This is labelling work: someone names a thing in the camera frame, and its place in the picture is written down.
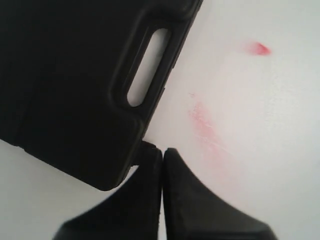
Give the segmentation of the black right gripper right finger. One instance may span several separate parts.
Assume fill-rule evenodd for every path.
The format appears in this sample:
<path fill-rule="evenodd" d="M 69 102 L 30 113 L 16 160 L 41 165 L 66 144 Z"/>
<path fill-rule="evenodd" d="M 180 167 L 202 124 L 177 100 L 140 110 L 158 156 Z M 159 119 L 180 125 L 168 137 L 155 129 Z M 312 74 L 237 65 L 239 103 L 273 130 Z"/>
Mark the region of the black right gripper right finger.
<path fill-rule="evenodd" d="M 211 192 L 179 152 L 164 153 L 162 189 L 169 240 L 275 240 L 268 224 L 234 208 Z"/>

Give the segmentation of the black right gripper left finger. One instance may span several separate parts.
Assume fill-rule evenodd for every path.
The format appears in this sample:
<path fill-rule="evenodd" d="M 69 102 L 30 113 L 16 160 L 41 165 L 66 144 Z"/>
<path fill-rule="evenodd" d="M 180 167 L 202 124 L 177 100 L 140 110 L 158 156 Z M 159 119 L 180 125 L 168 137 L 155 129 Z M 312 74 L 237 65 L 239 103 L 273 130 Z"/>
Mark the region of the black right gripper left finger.
<path fill-rule="evenodd" d="M 110 197 L 65 222 L 55 240 L 156 240 L 162 196 L 163 156 L 146 147 L 139 166 Z"/>

